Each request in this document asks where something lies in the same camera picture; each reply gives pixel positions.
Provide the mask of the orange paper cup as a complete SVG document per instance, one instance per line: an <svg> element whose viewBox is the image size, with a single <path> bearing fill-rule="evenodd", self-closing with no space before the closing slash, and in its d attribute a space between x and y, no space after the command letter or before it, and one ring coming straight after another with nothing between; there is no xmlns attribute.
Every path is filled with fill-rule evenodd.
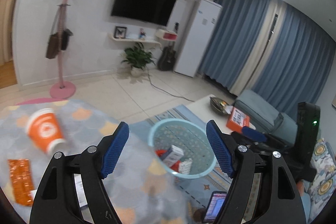
<svg viewBox="0 0 336 224"><path fill-rule="evenodd" d="M34 112L27 121L26 134L34 145L50 156L67 143L52 108L43 108Z"/></svg>

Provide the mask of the white dotted paper bag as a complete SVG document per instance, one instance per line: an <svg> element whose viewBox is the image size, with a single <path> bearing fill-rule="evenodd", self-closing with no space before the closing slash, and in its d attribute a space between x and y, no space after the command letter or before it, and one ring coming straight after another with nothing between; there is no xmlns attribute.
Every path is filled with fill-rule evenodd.
<svg viewBox="0 0 336 224"><path fill-rule="evenodd" d="M190 158L184 161L181 161L178 165L178 172L181 174L189 174L191 171L192 164L193 164L193 160Z"/></svg>

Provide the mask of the light blue laundry basket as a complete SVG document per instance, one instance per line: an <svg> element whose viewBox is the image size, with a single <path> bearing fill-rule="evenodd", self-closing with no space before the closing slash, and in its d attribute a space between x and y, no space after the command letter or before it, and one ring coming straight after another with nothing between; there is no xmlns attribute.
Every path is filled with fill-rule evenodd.
<svg viewBox="0 0 336 224"><path fill-rule="evenodd" d="M153 125L149 131L147 143L154 151L169 149L171 145L183 149L182 160L192 159L189 174L181 174L167 167L161 160L164 169L177 178L196 179L208 175L216 166L217 160L206 136L205 126L198 126L184 119L163 119Z"/></svg>

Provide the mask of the white blue carton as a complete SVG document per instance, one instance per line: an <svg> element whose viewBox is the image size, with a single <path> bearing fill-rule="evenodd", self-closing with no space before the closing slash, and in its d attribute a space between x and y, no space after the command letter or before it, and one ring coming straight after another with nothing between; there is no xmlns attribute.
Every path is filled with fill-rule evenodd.
<svg viewBox="0 0 336 224"><path fill-rule="evenodd" d="M163 153L159 158L168 167L172 167L177 161L179 161L184 156L183 149L177 147L176 145L171 145L170 148Z"/></svg>

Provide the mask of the red blue playing card box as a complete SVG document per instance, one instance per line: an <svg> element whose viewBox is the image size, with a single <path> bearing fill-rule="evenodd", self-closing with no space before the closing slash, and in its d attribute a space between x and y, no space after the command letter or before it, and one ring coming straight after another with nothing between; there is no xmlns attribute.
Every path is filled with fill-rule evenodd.
<svg viewBox="0 0 336 224"><path fill-rule="evenodd" d="M181 158L184 156L183 151L171 147L170 149L158 149L155 153L167 167L178 172Z"/></svg>

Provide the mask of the smartphone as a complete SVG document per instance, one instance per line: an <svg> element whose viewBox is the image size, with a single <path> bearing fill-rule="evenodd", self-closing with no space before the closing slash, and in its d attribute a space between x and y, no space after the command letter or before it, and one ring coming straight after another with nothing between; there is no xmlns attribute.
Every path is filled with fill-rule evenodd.
<svg viewBox="0 0 336 224"><path fill-rule="evenodd" d="M211 194L202 223L213 223L222 208L227 192L214 191Z"/></svg>

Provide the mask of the orange tissue box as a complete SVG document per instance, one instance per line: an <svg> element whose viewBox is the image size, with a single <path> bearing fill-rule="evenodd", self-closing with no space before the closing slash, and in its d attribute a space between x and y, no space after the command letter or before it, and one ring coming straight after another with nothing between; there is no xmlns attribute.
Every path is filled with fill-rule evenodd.
<svg viewBox="0 0 336 224"><path fill-rule="evenodd" d="M250 126L250 118L239 109L233 107L226 126L232 131L242 133L242 128Z"/></svg>

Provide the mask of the dark bowl with snacks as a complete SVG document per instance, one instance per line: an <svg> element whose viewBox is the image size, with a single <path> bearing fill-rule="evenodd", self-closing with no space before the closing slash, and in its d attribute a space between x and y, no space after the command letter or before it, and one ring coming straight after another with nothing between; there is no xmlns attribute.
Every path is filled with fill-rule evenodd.
<svg viewBox="0 0 336 224"><path fill-rule="evenodd" d="M232 106L219 97L210 97L210 107L218 115L230 115Z"/></svg>

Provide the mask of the white coffee table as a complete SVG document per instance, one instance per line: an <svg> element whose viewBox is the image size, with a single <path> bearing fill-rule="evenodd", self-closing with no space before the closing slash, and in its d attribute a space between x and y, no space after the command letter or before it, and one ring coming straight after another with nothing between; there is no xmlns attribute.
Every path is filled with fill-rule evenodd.
<svg viewBox="0 0 336 224"><path fill-rule="evenodd" d="M213 97L212 94L207 95L189 105L187 105L187 108L195 114L201 121L207 123L210 120L214 120L217 126L220 128L221 132L224 134L230 134L232 133L232 130L230 130L227 126L227 120L229 118L229 115L218 115L215 113L211 107L210 107L210 97ZM250 123L250 128L255 129L255 126Z"/></svg>

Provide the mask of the pink coat rack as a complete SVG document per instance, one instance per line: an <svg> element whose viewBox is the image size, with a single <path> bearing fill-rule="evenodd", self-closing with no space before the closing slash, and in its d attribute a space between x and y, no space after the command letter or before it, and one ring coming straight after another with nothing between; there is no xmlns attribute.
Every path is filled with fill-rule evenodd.
<svg viewBox="0 0 336 224"><path fill-rule="evenodd" d="M63 77L63 50L62 44L64 40L68 40L70 37L67 34L66 29L66 16L68 0L62 0L59 5L59 17L58 17L58 82L53 84L50 88L50 96L57 100L66 100L72 97L76 92L76 87L72 82L65 81Z"/></svg>

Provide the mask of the black hanging bag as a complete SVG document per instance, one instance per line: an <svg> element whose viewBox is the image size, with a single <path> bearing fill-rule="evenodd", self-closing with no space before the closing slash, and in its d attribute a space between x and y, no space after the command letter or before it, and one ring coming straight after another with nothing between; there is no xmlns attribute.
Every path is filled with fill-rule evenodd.
<svg viewBox="0 0 336 224"><path fill-rule="evenodd" d="M61 40L61 50L62 51L65 51L68 48L70 37L74 35L74 33L66 26L66 16L67 16L67 12L66 10L64 10L63 12L63 33L62 33L62 40Z"/></svg>

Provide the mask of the white refrigerator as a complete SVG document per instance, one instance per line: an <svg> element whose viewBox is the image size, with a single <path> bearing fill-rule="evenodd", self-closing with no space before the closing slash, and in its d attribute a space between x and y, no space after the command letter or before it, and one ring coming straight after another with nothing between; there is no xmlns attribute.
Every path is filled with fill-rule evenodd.
<svg viewBox="0 0 336 224"><path fill-rule="evenodd" d="M221 5L211 0L199 0L187 24L174 72L194 77L213 34Z"/></svg>

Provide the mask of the framed butterfly picture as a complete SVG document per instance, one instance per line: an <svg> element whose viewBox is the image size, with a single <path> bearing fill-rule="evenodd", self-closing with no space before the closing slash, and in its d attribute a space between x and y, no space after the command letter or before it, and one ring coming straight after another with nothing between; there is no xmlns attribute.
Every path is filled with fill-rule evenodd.
<svg viewBox="0 0 336 224"><path fill-rule="evenodd" d="M127 33L127 27L116 26L114 28L114 35L113 37L116 39L125 39Z"/></svg>

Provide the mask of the white lower wall shelf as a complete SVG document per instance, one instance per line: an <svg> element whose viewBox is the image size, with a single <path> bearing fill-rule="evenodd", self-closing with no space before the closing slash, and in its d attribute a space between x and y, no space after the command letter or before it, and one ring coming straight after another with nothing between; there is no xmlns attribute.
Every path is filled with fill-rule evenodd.
<svg viewBox="0 0 336 224"><path fill-rule="evenodd" d="M134 43L147 43L147 44L155 44L159 47L162 46L162 44L156 40L143 40L143 39L130 39L130 38L115 38L113 34L108 33L108 38L115 42L134 42Z"/></svg>

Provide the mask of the black wall television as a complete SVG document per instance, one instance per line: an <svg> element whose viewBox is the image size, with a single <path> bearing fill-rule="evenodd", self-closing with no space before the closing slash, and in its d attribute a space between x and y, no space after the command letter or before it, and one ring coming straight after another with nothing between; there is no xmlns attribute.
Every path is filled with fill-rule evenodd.
<svg viewBox="0 0 336 224"><path fill-rule="evenodd" d="M177 0L114 0L111 16L166 26Z"/></svg>

